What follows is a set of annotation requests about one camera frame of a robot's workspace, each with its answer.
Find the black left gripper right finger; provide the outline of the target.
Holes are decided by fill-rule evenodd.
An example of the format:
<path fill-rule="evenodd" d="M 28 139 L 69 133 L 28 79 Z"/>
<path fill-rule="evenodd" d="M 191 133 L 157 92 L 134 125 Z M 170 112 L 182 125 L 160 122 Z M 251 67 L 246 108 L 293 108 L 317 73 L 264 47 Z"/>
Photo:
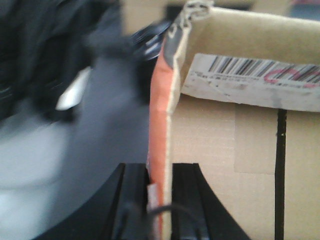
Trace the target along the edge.
<path fill-rule="evenodd" d="M 173 164 L 172 240 L 249 240 L 220 202 L 197 163 Z"/>

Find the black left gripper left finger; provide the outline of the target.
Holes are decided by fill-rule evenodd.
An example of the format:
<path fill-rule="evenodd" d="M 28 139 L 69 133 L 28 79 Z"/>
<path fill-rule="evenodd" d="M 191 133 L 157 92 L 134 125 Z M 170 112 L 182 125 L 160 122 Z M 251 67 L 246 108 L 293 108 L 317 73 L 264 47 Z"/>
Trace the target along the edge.
<path fill-rule="evenodd" d="M 121 163 L 79 209 L 38 240 L 146 240 L 147 185 L 143 163 Z"/>

